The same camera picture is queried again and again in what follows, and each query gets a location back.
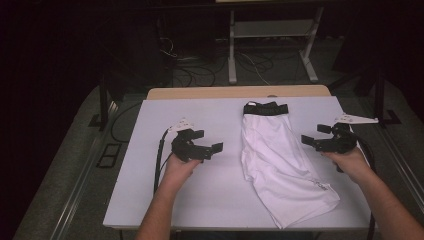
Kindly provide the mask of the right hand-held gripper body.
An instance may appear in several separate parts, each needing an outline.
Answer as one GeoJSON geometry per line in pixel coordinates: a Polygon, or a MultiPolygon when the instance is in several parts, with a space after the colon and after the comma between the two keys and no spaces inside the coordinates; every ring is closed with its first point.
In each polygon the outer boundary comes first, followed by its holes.
{"type": "Polygon", "coordinates": [[[332,127],[333,137],[331,139],[319,139],[316,141],[318,152],[335,152],[344,154],[357,146],[358,136],[351,131],[353,124],[376,124],[377,118],[366,118],[361,116],[342,114],[335,119],[332,127]]]}

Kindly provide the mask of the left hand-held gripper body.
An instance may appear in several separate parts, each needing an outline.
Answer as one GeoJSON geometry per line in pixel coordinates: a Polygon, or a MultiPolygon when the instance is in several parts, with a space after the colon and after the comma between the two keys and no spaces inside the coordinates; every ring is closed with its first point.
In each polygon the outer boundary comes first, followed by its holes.
{"type": "Polygon", "coordinates": [[[194,125],[186,118],[182,118],[176,124],[168,128],[169,132],[176,132],[177,136],[171,142],[172,152],[182,161],[189,160],[210,160],[212,157],[212,148],[207,146],[198,146],[193,143],[192,133],[194,125]]]}

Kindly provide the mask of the white shorts with black waistband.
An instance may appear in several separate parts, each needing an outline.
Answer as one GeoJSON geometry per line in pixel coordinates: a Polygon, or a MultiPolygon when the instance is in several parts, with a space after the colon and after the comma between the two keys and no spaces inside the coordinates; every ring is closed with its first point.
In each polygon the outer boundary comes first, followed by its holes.
{"type": "Polygon", "coordinates": [[[338,193],[322,181],[289,121],[288,106],[248,102],[242,121],[243,174],[282,229],[333,210],[338,193]]]}

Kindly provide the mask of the person's left hand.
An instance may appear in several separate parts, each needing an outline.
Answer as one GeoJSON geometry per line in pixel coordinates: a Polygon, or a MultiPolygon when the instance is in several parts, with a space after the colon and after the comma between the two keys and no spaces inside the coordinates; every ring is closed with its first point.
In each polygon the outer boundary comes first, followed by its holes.
{"type": "Polygon", "coordinates": [[[188,162],[184,162],[175,154],[172,154],[168,159],[163,179],[172,183],[183,184],[200,163],[200,160],[189,160],[188,162]]]}

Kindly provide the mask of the person's right hand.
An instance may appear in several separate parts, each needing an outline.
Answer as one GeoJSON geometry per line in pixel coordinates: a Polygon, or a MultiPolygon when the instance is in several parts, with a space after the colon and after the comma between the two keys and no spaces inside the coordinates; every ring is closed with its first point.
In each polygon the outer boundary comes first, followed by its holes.
{"type": "Polygon", "coordinates": [[[364,154],[357,147],[344,154],[322,152],[322,155],[337,164],[357,184],[369,182],[375,177],[375,173],[366,162],[364,154]]]}

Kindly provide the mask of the white table board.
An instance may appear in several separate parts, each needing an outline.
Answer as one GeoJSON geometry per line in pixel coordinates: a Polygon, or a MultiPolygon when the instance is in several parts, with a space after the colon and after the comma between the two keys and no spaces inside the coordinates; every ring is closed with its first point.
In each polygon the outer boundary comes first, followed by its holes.
{"type": "MultiPolygon", "coordinates": [[[[288,119],[296,138],[330,138],[317,124],[333,125],[344,112],[336,97],[222,98],[145,100],[136,120],[103,225],[137,229],[153,196],[155,166],[163,133],[186,118],[195,130],[204,130],[196,145],[223,142],[223,151],[205,160],[179,191],[172,218],[174,229],[279,230],[261,203],[241,165],[243,107],[249,101],[288,104],[288,119]]],[[[319,178],[340,196],[326,214],[282,230],[338,231],[367,229],[370,210],[358,185],[338,173],[331,160],[300,143],[319,178]]]]}

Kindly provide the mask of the black metal stand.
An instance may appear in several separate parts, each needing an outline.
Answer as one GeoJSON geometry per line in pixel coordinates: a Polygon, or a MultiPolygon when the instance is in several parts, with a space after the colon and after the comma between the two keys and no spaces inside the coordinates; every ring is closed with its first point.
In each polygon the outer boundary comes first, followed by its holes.
{"type": "Polygon", "coordinates": [[[384,108],[385,99],[385,77],[381,68],[377,68],[374,97],[374,115],[382,128],[388,125],[400,124],[401,121],[393,110],[384,108]]]}
{"type": "Polygon", "coordinates": [[[91,118],[89,126],[103,131],[110,120],[112,105],[118,99],[119,87],[111,77],[103,75],[99,80],[98,90],[100,112],[91,118]]]}

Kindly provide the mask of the metal floor rail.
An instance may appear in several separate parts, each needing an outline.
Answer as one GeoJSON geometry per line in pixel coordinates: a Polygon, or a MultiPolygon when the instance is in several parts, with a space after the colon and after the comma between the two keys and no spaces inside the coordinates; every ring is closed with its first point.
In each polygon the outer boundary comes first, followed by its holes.
{"type": "Polygon", "coordinates": [[[90,174],[100,157],[100,148],[105,143],[107,131],[110,129],[107,121],[115,115],[118,109],[119,107],[114,101],[107,103],[106,107],[101,106],[99,131],[91,142],[89,152],[86,154],[86,161],[84,162],[83,168],[80,171],[49,240],[65,239],[70,224],[78,210],[84,191],[87,188],[90,174]]]}
{"type": "Polygon", "coordinates": [[[378,174],[419,219],[424,218],[424,125],[410,111],[384,110],[378,124],[364,127],[378,174]]]}

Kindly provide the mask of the black floor socket frame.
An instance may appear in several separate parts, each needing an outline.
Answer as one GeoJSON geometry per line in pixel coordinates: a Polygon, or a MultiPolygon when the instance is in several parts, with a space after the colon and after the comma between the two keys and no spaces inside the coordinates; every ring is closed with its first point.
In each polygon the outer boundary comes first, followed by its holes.
{"type": "Polygon", "coordinates": [[[121,143],[108,143],[99,160],[96,163],[97,168],[113,168],[116,164],[116,161],[118,159],[120,150],[121,150],[121,143]]]}

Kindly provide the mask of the white metal desk frame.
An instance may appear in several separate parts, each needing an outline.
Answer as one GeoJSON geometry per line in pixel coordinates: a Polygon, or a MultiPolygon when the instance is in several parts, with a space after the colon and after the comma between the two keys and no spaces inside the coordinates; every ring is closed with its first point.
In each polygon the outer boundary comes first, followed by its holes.
{"type": "Polygon", "coordinates": [[[306,37],[306,45],[299,51],[298,56],[306,70],[309,80],[312,83],[317,83],[318,76],[310,61],[309,55],[314,44],[323,12],[324,8],[318,7],[315,17],[312,19],[238,22],[235,20],[235,13],[231,11],[228,56],[229,84],[235,85],[237,83],[235,40],[255,37],[306,37]]]}

